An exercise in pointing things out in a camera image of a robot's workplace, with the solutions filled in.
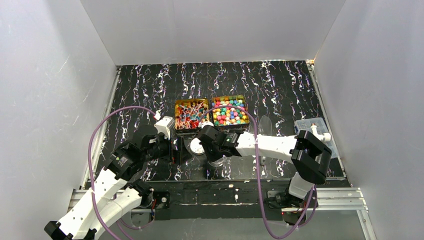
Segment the tin of lollipops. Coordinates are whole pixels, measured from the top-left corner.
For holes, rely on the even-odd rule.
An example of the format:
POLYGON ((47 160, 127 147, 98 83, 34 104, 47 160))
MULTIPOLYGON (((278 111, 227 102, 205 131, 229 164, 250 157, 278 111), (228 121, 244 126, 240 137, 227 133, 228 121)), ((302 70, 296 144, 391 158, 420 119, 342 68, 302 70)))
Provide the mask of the tin of lollipops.
POLYGON ((209 110, 206 98, 177 99, 174 104, 174 129, 178 135, 194 134, 201 128, 201 123, 209 122, 210 115, 203 114, 209 110))

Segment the clear plastic scoop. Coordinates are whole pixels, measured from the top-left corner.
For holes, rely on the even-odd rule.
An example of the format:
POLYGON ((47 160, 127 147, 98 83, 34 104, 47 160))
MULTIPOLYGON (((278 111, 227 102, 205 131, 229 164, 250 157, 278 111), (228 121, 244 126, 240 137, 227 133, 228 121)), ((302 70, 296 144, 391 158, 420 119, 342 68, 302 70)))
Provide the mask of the clear plastic scoop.
POLYGON ((273 124, 271 119, 266 115, 262 116, 259 120, 259 135, 271 136, 273 134, 272 126, 273 124))

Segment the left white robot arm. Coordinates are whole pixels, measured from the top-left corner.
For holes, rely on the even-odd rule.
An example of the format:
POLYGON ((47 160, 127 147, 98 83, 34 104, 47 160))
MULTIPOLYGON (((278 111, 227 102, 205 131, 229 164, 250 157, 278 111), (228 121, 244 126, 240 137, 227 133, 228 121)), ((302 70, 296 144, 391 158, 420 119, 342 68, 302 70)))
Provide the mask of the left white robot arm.
POLYGON ((172 136, 164 126, 137 130, 115 148, 110 163, 73 208, 61 219, 49 221, 44 231, 53 240, 97 240, 126 213, 138 207, 154 208, 160 201, 150 184, 132 179, 145 163, 178 163, 190 157, 184 139, 172 136))

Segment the tin of star candies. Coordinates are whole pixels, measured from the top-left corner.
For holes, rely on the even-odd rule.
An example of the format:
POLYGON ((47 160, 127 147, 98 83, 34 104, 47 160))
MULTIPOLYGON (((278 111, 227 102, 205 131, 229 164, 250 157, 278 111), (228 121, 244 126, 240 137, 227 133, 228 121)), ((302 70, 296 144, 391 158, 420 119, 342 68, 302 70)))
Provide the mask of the tin of star candies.
POLYGON ((212 122, 222 130, 247 130, 250 119, 244 112, 247 102, 243 95, 226 95, 211 98, 212 122))

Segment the clear round jar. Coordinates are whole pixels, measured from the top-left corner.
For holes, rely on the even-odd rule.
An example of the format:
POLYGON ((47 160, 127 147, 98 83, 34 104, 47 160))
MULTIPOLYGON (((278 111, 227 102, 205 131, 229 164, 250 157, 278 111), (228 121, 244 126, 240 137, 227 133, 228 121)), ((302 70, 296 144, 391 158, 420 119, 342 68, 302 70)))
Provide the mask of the clear round jar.
POLYGON ((230 158, 226 156, 222 156, 222 158, 215 161, 208 161, 207 164, 211 168, 220 168, 229 162, 230 158))

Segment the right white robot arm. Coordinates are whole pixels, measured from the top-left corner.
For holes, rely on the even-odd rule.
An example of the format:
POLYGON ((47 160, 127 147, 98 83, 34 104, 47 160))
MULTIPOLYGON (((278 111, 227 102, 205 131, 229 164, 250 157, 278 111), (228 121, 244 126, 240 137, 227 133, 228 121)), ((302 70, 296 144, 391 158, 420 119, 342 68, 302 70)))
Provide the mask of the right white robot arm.
POLYGON ((287 194, 303 200, 314 185, 326 182, 332 150, 312 132, 301 130, 298 135, 269 136, 249 132, 225 132, 207 125, 197 134, 206 159, 216 162, 222 157, 268 157, 293 164, 296 173, 291 178, 287 194))

